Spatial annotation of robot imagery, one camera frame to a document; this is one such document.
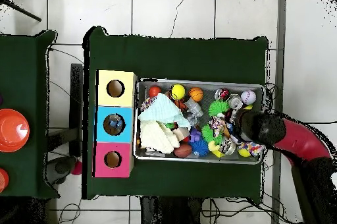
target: green felt surface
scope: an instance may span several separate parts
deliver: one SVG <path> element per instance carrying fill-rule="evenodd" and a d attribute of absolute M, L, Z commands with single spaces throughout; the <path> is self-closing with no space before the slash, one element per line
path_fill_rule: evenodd
<path fill-rule="evenodd" d="M 47 139 L 46 51 L 56 32 L 37 37 L 0 35 L 1 109 L 22 113 L 30 125 L 30 137 L 17 152 L 0 152 L 0 167 L 9 174 L 9 185 L 0 196 L 57 197 L 43 177 Z"/>
<path fill-rule="evenodd" d="M 96 69 L 132 71 L 138 78 L 169 78 L 246 84 L 265 83 L 268 40 L 191 40 L 107 36 L 89 31 L 89 118 L 94 117 Z M 93 119 L 89 120 L 93 141 Z M 236 165 L 135 159 L 127 179 L 91 176 L 88 144 L 87 197 L 100 195 L 260 197 L 261 164 Z"/>

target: white ball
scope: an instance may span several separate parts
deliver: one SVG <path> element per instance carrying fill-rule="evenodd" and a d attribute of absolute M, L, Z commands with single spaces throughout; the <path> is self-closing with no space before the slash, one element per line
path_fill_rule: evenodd
<path fill-rule="evenodd" d="M 244 104 L 251 105 L 256 100 L 256 94 L 251 90 L 246 90 L 245 92 L 242 92 L 241 99 Z"/>

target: round hole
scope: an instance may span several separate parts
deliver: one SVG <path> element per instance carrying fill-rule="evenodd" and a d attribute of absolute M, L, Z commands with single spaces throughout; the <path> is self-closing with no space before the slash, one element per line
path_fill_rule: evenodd
<path fill-rule="evenodd" d="M 108 115 L 103 121 L 103 128 L 107 134 L 116 136 L 123 132 L 125 121 L 120 115 Z"/>
<path fill-rule="evenodd" d="M 118 152 L 108 152 L 104 156 L 104 163 L 109 168 L 117 168 L 122 163 L 122 156 Z"/>
<path fill-rule="evenodd" d="M 124 84 L 119 80 L 112 80 L 107 85 L 107 93 L 114 98 L 122 96 L 124 90 Z"/>

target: orange bowl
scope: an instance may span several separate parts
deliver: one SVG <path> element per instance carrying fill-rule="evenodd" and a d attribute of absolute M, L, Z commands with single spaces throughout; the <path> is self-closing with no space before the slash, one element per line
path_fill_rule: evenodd
<path fill-rule="evenodd" d="M 21 149 L 29 137 L 29 125 L 18 111 L 0 109 L 0 152 Z"/>

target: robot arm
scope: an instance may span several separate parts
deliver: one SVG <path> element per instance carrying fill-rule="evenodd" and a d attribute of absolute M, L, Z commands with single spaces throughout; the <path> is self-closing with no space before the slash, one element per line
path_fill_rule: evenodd
<path fill-rule="evenodd" d="M 264 112 L 240 110 L 234 121 L 242 136 L 282 152 L 292 175 L 305 224 L 337 224 L 337 197 L 326 146 L 307 127 Z"/>

